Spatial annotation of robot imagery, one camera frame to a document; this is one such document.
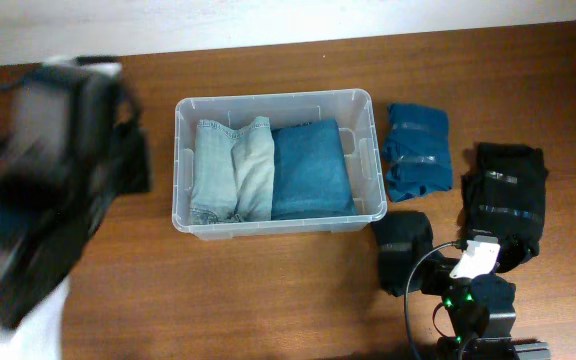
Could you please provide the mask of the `small black taped garment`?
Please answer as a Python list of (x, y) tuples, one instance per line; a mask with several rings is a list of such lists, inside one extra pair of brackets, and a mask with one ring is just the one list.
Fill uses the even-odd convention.
[[(387, 213), (381, 220), (373, 222), (371, 227), (378, 247), (380, 286), (388, 294), (401, 297), (405, 294), (414, 265), (433, 249), (433, 231), (429, 219), (423, 212), (398, 211)], [(436, 251), (426, 259), (432, 255), (444, 257)], [(420, 265), (410, 282), (410, 293), (421, 291)]]

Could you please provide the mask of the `large black taped garment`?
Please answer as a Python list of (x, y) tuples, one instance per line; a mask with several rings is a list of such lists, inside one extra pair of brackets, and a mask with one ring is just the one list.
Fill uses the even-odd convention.
[(540, 148), (480, 143), (475, 169), (462, 177), (465, 231), (498, 240), (498, 273), (539, 255), (548, 170)]

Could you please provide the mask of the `teal taped shirt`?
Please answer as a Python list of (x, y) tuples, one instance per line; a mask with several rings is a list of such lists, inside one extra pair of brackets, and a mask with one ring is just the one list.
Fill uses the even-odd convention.
[(388, 106), (390, 132), (382, 157), (388, 196), (393, 202), (453, 188), (447, 113), (417, 104)]

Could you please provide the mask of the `dark blue jeans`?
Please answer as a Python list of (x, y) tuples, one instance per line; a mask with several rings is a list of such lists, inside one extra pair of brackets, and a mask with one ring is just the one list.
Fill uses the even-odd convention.
[(279, 128), (272, 136), (273, 220), (357, 214), (335, 120)]

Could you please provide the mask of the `light blue jeans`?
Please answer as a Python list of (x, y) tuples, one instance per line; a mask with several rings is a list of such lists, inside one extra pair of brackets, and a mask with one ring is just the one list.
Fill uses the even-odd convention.
[(274, 140), (267, 117), (231, 129), (214, 120), (197, 124), (190, 223), (271, 219)]

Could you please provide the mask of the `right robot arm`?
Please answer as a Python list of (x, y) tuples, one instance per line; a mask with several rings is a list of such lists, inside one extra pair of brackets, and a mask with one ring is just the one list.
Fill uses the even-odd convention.
[(422, 267), (421, 292), (441, 298), (454, 334), (437, 341), (439, 360), (550, 360), (550, 347), (536, 339), (514, 339), (516, 285), (495, 273), (453, 278), (457, 261), (432, 259)]

